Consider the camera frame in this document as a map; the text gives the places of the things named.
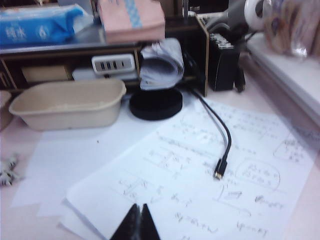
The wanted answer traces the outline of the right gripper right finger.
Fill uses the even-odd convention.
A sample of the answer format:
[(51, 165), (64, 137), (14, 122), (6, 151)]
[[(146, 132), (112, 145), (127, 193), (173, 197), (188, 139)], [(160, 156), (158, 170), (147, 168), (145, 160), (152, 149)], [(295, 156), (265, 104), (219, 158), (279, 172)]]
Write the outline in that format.
[(141, 239), (160, 240), (159, 233), (147, 204), (143, 205), (141, 212)]

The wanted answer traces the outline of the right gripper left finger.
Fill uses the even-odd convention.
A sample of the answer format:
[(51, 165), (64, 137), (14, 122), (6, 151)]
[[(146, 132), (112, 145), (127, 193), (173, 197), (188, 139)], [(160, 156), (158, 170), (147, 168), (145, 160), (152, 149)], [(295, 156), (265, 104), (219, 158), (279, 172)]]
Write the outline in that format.
[(131, 206), (111, 240), (140, 240), (140, 207), (135, 203)]

